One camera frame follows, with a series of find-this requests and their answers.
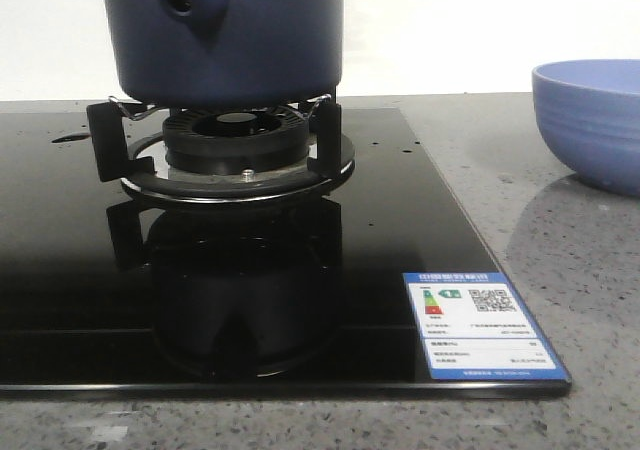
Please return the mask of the dark blue cooking pot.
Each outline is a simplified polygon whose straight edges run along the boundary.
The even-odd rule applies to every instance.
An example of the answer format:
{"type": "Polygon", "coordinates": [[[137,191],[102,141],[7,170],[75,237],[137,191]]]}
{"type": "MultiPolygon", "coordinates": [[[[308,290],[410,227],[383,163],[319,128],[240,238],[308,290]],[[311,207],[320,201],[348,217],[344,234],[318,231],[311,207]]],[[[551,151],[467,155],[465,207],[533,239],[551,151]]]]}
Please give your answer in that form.
{"type": "Polygon", "coordinates": [[[126,95],[174,108],[322,95],[342,75],[344,0],[104,0],[126,95]]]}

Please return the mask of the blue ceramic bowl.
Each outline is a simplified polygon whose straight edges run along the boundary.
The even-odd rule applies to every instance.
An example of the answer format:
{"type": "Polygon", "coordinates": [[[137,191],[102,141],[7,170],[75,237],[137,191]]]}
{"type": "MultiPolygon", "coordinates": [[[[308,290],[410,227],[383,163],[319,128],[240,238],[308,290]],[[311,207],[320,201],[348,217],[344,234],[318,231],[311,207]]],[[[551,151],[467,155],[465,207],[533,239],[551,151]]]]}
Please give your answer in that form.
{"type": "Polygon", "coordinates": [[[539,132],[577,176],[604,190],[639,195],[639,61],[586,59],[532,70],[539,132]]]}

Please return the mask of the black metal pot support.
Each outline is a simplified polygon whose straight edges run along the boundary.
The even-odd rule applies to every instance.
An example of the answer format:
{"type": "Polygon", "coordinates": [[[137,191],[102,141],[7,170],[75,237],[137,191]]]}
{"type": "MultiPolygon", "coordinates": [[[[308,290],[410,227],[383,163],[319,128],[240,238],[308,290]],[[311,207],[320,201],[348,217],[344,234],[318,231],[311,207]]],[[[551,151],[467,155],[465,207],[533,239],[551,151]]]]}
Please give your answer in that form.
{"type": "Polygon", "coordinates": [[[216,175],[171,166],[166,160],[162,129],[133,143],[128,142],[123,121],[139,121],[150,116],[153,111],[146,105],[124,103],[116,98],[92,104],[86,112],[99,178],[103,182],[118,180],[127,192],[150,200],[186,205],[283,201],[326,194],[349,179],[355,168],[355,150],[342,132],[341,107],[329,94],[296,106],[173,109],[167,118],[186,110],[228,113],[275,107],[291,109],[306,120],[309,126],[307,155],[274,170],[245,169],[235,175],[216,175]]]}

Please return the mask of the blue white energy label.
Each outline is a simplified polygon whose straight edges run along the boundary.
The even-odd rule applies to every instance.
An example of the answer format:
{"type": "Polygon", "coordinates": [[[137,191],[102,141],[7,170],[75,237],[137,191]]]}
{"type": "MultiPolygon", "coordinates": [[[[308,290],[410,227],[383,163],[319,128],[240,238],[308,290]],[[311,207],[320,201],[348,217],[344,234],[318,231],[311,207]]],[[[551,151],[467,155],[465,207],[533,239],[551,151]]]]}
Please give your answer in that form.
{"type": "Polygon", "coordinates": [[[403,278],[432,378],[569,379],[503,273],[405,273],[403,278]]]}

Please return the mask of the black glass gas stove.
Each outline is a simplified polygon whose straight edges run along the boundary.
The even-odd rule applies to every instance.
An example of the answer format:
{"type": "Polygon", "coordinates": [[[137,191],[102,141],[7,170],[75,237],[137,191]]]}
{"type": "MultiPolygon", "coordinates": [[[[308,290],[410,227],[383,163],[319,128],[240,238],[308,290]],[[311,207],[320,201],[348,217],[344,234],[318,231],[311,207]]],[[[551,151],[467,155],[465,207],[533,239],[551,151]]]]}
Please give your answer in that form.
{"type": "Polygon", "coordinates": [[[356,168],[328,196],[165,209],[98,179],[81,113],[3,114],[2,396],[566,394],[430,376],[403,275],[503,271],[398,110],[343,128],[356,168]]]}

